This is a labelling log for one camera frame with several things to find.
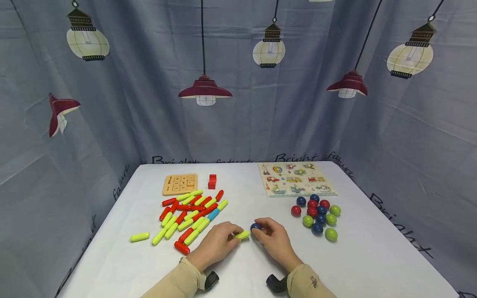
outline blue ball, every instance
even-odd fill
[[[325,217],[324,215],[318,214],[318,215],[315,217],[315,220],[316,220],[316,223],[317,223],[317,224],[320,224],[320,225],[326,224],[326,217]]]
[[[323,226],[321,224],[315,223],[311,226],[311,232],[315,236],[321,235],[323,234]]]
[[[305,207],[305,205],[306,205],[306,199],[305,199],[304,197],[302,197],[302,196],[299,196],[299,197],[297,198],[297,205],[298,205],[298,206],[301,206],[301,207]]]
[[[326,209],[326,207],[324,206],[318,206],[316,207],[316,211],[318,211],[318,214],[320,215],[326,215],[326,213],[328,212],[328,209]]]
[[[316,201],[318,203],[320,201],[320,197],[316,194],[312,194],[310,196],[310,200]]]
[[[260,224],[254,223],[254,224],[252,224],[252,225],[250,226],[250,231],[251,231],[252,229],[259,229],[259,230],[261,230],[261,229],[262,229],[262,226],[261,226]]]

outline wooden number puzzle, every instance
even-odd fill
[[[164,181],[162,195],[183,195],[197,190],[197,174],[169,175]]]
[[[313,162],[258,165],[268,197],[338,194]]]

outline hand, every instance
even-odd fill
[[[213,226],[199,246],[187,256],[187,260],[197,270],[204,272],[207,267],[223,260],[239,246],[240,240],[233,238],[233,235],[241,232],[241,227],[229,221]]]
[[[291,247],[290,238],[285,228],[273,219],[257,218],[262,230],[252,229],[252,234],[265,246],[267,252],[288,272],[303,264]]]

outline ball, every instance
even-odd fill
[[[321,200],[320,206],[323,206],[326,209],[330,209],[330,202],[328,202],[327,200]]]
[[[315,217],[318,215],[318,211],[316,211],[316,208],[308,207],[308,209],[306,210],[306,214],[308,214],[309,216],[315,218]]]
[[[326,213],[328,212],[328,210],[324,206],[318,206],[316,208],[316,211],[318,211],[318,214],[321,214],[321,215],[326,215]]]
[[[291,208],[291,214],[292,214],[293,216],[300,216],[300,215],[301,215],[301,208],[300,208],[299,206],[296,206],[296,205],[293,206],[293,207]]]
[[[323,226],[320,224],[313,224],[311,226],[311,232],[313,233],[313,235],[319,236],[323,234]]]
[[[313,225],[313,218],[309,215],[303,217],[303,225],[305,227],[311,227]]]
[[[310,200],[313,200],[313,201],[315,201],[315,202],[317,203],[317,202],[320,201],[320,197],[319,197],[318,195],[316,195],[316,194],[312,194],[312,195],[310,196]]]
[[[325,231],[325,237],[326,239],[334,242],[338,240],[338,232],[336,232],[336,230],[333,229],[332,227],[329,227]]]
[[[337,205],[333,205],[330,207],[330,213],[334,216],[340,216],[341,208],[339,208]]]
[[[318,203],[316,201],[310,200],[310,201],[308,201],[308,208],[310,208],[310,207],[316,209],[316,207],[318,207]]]
[[[336,216],[333,214],[327,214],[326,215],[326,224],[330,226],[335,226],[336,225]]]
[[[318,224],[320,224],[320,225],[326,224],[326,217],[325,217],[324,215],[318,214],[318,215],[315,217],[315,220],[316,220],[316,223],[318,223]]]
[[[252,224],[252,225],[250,226],[250,231],[251,231],[252,229],[259,229],[259,230],[261,230],[261,229],[262,229],[262,225],[261,225],[261,224],[254,223],[254,224]]]
[[[301,206],[301,207],[305,207],[305,205],[306,205],[306,199],[305,199],[304,197],[302,197],[302,196],[299,196],[299,197],[297,198],[297,205],[298,205],[298,206]]]

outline green ball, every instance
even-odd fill
[[[330,207],[330,213],[334,216],[339,216],[341,214],[341,208],[339,208],[337,205],[333,205]]]
[[[325,237],[326,239],[334,242],[338,240],[338,232],[336,232],[336,230],[333,229],[332,227],[329,227],[325,231]]]
[[[333,214],[327,214],[326,216],[326,223],[330,226],[336,225],[336,216]]]
[[[311,227],[313,225],[313,222],[314,222],[313,217],[309,215],[303,217],[303,225],[305,227]]]

